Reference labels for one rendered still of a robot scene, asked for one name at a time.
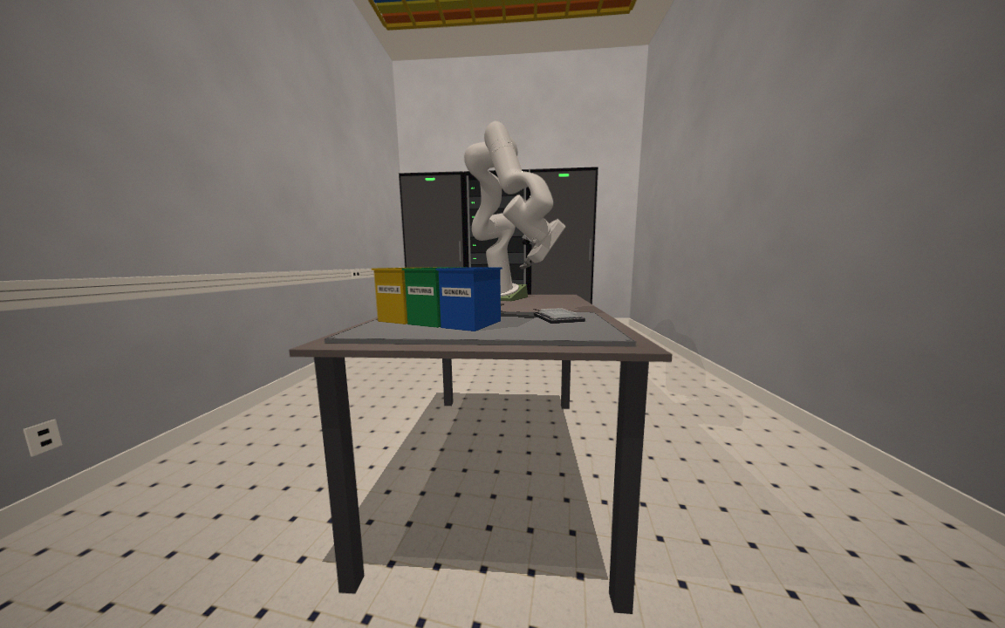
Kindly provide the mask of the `blue bin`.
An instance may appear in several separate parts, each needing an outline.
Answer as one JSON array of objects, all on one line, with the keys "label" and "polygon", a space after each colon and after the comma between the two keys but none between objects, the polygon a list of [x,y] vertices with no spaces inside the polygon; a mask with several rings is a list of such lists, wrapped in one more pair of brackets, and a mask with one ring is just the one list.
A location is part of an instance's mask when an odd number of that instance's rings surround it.
[{"label": "blue bin", "polygon": [[500,322],[502,267],[436,268],[441,327],[477,332]]}]

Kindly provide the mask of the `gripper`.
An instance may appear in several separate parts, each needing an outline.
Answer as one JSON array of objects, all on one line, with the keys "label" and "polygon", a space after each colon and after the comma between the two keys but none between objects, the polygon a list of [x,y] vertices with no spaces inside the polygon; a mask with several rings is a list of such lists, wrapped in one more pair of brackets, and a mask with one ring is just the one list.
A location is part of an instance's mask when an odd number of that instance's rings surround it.
[{"label": "gripper", "polygon": [[565,226],[561,223],[561,220],[558,219],[553,220],[553,222],[551,222],[550,225],[551,228],[550,232],[548,232],[547,237],[541,240],[541,242],[536,242],[536,245],[533,247],[530,253],[528,253],[527,258],[525,259],[525,265],[520,265],[519,268],[522,268],[523,270],[523,268],[530,267],[531,266],[530,261],[533,261],[533,263],[542,262],[545,259],[545,256],[548,254],[548,251],[550,251],[550,248],[553,248],[553,245],[558,239],[558,237],[561,237],[561,234],[565,229]]}]

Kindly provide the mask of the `green bin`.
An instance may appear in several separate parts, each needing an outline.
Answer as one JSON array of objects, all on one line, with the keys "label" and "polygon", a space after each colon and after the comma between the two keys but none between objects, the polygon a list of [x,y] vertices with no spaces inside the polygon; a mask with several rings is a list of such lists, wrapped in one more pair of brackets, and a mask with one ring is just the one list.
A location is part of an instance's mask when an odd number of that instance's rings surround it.
[{"label": "green bin", "polygon": [[407,324],[441,327],[439,271],[402,268],[406,272]]}]

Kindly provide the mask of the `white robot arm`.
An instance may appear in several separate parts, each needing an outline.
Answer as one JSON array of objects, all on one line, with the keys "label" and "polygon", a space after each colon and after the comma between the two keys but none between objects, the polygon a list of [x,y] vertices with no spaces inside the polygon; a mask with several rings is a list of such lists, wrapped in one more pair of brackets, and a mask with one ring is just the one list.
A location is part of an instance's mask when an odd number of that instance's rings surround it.
[{"label": "white robot arm", "polygon": [[[508,242],[517,229],[523,232],[523,245],[534,245],[547,237],[551,225],[545,216],[553,209],[553,196],[541,176],[520,168],[517,144],[499,120],[492,120],[485,130],[485,142],[472,144],[464,151],[464,166],[480,182],[480,207],[472,220],[472,236],[477,240],[498,238],[486,251],[489,267],[500,270],[500,297],[519,290],[511,281]],[[497,176],[488,168],[494,167]],[[527,186],[526,186],[527,184]],[[505,194],[517,194],[528,187],[530,198],[514,196],[501,214],[496,212]],[[488,222],[489,220],[489,222]],[[513,223],[512,223],[513,222]]]}]

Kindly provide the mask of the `yellow recycle bin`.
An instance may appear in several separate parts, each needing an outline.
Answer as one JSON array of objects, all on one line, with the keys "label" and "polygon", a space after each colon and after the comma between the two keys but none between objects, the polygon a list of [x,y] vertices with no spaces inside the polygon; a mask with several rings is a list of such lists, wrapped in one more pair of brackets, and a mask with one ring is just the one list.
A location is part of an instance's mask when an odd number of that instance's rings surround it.
[{"label": "yellow recycle bin", "polygon": [[402,268],[372,268],[378,322],[407,324],[406,272]]}]

